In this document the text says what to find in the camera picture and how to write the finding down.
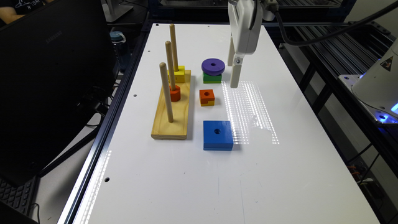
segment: keyboard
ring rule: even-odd
[[[29,216],[35,186],[36,177],[20,187],[11,187],[7,182],[0,179],[0,201]]]

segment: person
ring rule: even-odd
[[[9,24],[53,0],[0,0],[0,19]]]

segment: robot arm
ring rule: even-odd
[[[259,40],[262,19],[272,21],[273,13],[268,10],[276,0],[230,0],[228,4],[231,40],[228,66],[232,66],[231,88],[238,87],[243,58],[254,53]]]
[[[398,41],[353,86],[357,99],[398,118]]]

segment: orange cube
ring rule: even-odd
[[[215,97],[213,90],[199,90],[199,99],[201,105],[205,105],[209,101],[214,101]]]

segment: black monitor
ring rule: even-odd
[[[55,0],[0,28],[0,177],[22,185],[111,94],[116,59],[100,0]]]

